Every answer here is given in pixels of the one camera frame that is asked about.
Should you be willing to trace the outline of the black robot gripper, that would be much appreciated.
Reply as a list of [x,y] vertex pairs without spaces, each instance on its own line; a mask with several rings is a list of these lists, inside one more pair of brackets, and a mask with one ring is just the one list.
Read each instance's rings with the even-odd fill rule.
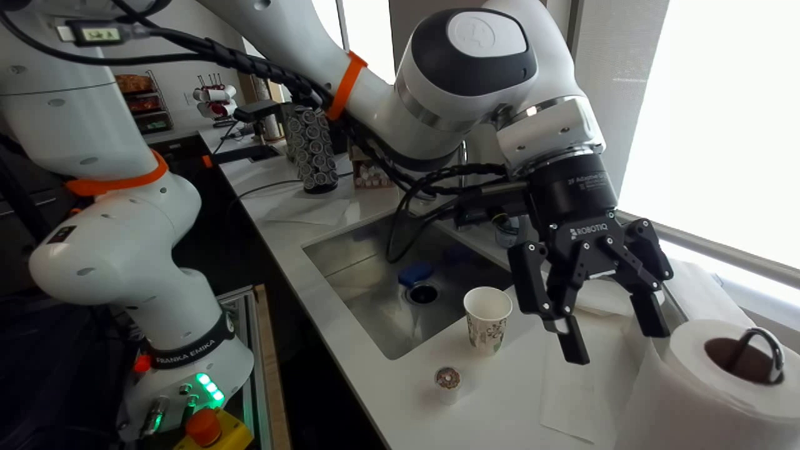
[[622,223],[598,154],[549,162],[524,178],[523,204],[537,242],[507,249],[523,313],[543,313],[562,358],[587,364],[590,355],[573,315],[579,288],[610,273],[627,293],[639,329],[667,337],[658,290],[673,278],[650,220]]

